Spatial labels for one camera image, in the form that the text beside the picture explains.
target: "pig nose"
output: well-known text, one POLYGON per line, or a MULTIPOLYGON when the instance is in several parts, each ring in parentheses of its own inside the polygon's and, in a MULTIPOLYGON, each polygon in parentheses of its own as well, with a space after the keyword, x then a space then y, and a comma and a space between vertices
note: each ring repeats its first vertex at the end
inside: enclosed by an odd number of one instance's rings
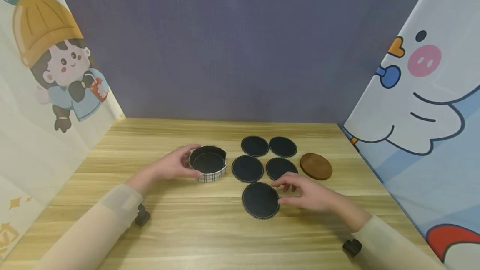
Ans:
POLYGON ((408 71, 418 78, 430 75, 438 68, 441 59, 442 52, 437 46, 421 46, 408 59, 408 71))

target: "cartoon eye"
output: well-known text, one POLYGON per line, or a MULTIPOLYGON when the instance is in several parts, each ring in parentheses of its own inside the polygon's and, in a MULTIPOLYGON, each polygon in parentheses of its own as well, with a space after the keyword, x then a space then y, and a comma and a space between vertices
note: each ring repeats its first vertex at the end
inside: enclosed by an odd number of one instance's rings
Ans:
POLYGON ((427 32, 425 30, 420 30, 415 36, 417 42, 422 42, 427 37, 427 32))

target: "sleeve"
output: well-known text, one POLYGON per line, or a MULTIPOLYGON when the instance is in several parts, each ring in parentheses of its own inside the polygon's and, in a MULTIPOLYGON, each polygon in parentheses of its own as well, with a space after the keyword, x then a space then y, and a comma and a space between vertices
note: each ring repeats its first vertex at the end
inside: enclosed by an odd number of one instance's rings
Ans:
POLYGON ((67 90, 62 90, 59 86, 48 89, 48 100, 53 105, 60 106, 64 109, 70 109, 72 107, 72 97, 70 97, 67 90))
POLYGON ((399 232, 373 216, 359 232, 353 233, 362 244, 355 257, 372 270, 445 270, 438 260, 429 257, 399 232))
POLYGON ((61 236, 34 270, 96 269, 133 222, 142 200, 127 185, 113 188, 61 236))
POLYGON ((105 91, 105 93, 109 92, 110 91, 110 86, 108 86, 108 83, 107 83, 107 80, 105 79, 105 76, 95 68, 90 68, 88 70, 92 72, 94 77, 96 77, 96 78, 98 77, 102 80, 102 88, 105 91))

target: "forearm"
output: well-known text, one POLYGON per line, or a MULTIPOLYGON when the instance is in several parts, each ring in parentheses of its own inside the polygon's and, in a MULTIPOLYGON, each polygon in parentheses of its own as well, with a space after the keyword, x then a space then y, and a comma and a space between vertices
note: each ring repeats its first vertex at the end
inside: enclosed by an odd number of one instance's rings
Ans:
POLYGON ((358 232, 372 218, 369 212, 342 194, 337 194, 334 198, 332 211, 353 233, 358 232))
POLYGON ((344 195, 334 200, 332 209, 362 249, 355 257, 372 270, 436 270, 445 269, 434 258, 427 256, 391 226, 372 216, 344 195))
POLYGON ((61 236, 34 269, 96 269, 135 219, 142 199, 127 185, 113 188, 61 236))
POLYGON ((125 184, 142 196, 145 196, 157 179, 158 174, 154 168, 144 167, 132 175, 125 184))

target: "wood grain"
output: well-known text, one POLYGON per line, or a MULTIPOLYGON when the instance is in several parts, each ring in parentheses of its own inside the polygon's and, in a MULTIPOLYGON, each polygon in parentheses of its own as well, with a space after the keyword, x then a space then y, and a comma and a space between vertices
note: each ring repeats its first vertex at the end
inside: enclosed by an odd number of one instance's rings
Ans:
MULTIPOLYGON (((434 256, 335 124, 123 118, 91 151, 0 269, 31 269, 107 191, 138 168, 188 143, 226 150, 225 175, 213 183, 160 182, 144 202, 152 219, 143 228, 130 227, 100 269, 359 269, 342 252, 350 234, 336 217, 282 206, 272 219, 259 220, 244 210, 241 195, 247 184, 233 176, 230 166, 243 155, 240 142, 247 135, 290 138, 298 147, 290 160, 299 169, 304 153, 326 157, 333 174, 322 184, 348 195, 434 256)), ((265 165, 272 157, 269 152, 260 160, 265 165)), ((260 181, 272 182, 265 173, 260 181)))

